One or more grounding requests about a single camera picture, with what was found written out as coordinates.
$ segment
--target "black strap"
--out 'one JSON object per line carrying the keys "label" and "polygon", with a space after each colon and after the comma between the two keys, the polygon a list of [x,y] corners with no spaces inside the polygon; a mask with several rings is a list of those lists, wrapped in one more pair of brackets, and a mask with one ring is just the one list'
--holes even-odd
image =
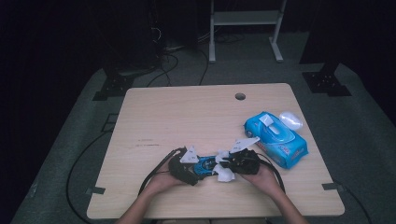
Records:
{"label": "black strap", "polygon": [[263,165],[268,166],[268,168],[270,168],[274,172],[274,174],[276,176],[276,179],[277,179],[277,182],[279,183],[280,188],[283,190],[283,192],[286,193],[285,186],[283,185],[282,177],[280,176],[280,173],[275,168],[275,166],[273,164],[269,163],[268,161],[260,160],[260,163],[263,164]]}
{"label": "black strap", "polygon": [[151,171],[151,173],[148,174],[148,176],[146,176],[145,180],[143,181],[142,185],[140,186],[140,190],[138,195],[140,195],[140,193],[143,191],[143,189],[146,187],[147,183],[149,182],[149,180],[157,174],[157,171],[166,163],[166,161],[169,160],[169,158],[171,158],[173,155],[175,155],[175,153],[177,151],[180,151],[180,149],[174,149],[172,150],[165,158],[163,158],[163,160],[154,168],[154,170]]}

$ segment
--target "metal frame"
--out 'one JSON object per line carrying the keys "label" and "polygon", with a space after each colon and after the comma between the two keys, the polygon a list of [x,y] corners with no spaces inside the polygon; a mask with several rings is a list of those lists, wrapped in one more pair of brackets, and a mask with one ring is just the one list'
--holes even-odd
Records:
{"label": "metal frame", "polygon": [[283,57],[277,46],[280,25],[283,20],[287,0],[282,0],[280,10],[268,11],[226,11],[215,12],[214,1],[210,6],[210,42],[209,42],[209,61],[216,61],[215,51],[215,26],[216,25],[275,25],[274,35],[269,37],[271,48],[276,57],[276,61],[283,62]]}

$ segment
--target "dark background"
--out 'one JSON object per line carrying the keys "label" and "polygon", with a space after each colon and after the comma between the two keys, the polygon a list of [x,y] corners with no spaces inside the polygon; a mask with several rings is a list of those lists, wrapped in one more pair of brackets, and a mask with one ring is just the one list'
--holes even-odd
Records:
{"label": "dark background", "polygon": [[[0,1],[2,223],[14,216],[93,73],[104,63],[154,64],[150,26],[192,45],[208,32],[207,0],[101,2]],[[216,1],[222,10],[278,6]],[[310,31],[301,63],[345,64],[395,123],[395,9],[390,0],[289,1],[281,32]]]}

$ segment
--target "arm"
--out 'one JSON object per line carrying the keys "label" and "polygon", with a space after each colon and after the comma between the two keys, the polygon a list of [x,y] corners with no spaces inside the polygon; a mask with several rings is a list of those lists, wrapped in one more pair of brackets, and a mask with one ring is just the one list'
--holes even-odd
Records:
{"label": "arm", "polygon": [[158,174],[150,179],[142,193],[137,196],[134,203],[128,208],[128,210],[126,210],[116,223],[140,224],[149,208],[149,204],[157,194],[170,189],[175,185],[183,183],[180,180],[175,179],[167,171],[169,171],[168,162],[158,170]]}
{"label": "arm", "polygon": [[256,175],[242,175],[247,181],[256,188],[268,195],[276,204],[282,216],[289,224],[305,224],[308,221],[301,215],[293,202],[283,192],[276,181],[274,173],[265,165],[260,166]]}

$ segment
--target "white tissue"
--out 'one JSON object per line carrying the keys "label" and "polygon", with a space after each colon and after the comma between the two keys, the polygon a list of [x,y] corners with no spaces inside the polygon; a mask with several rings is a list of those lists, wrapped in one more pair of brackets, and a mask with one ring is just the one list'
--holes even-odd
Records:
{"label": "white tissue", "polygon": [[219,182],[230,182],[235,179],[235,174],[231,171],[230,168],[224,168],[220,164],[217,164],[215,168],[213,168],[212,174],[214,172],[218,173],[218,181]]}
{"label": "white tissue", "polygon": [[219,150],[218,153],[219,154],[215,158],[216,163],[220,163],[221,161],[225,161],[223,158],[229,158],[230,157],[230,152],[229,151]]}

